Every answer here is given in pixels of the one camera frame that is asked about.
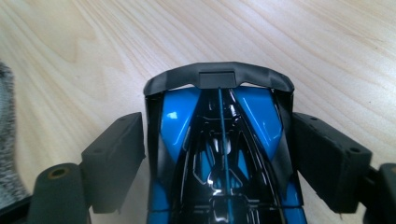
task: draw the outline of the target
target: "gray cloth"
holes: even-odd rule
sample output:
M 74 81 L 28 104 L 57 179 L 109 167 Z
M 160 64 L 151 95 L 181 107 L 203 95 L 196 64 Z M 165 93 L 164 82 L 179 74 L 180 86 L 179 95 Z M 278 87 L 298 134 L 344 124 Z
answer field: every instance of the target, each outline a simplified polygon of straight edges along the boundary
M 0 62 L 0 209 L 28 196 L 14 166 L 13 76 Z

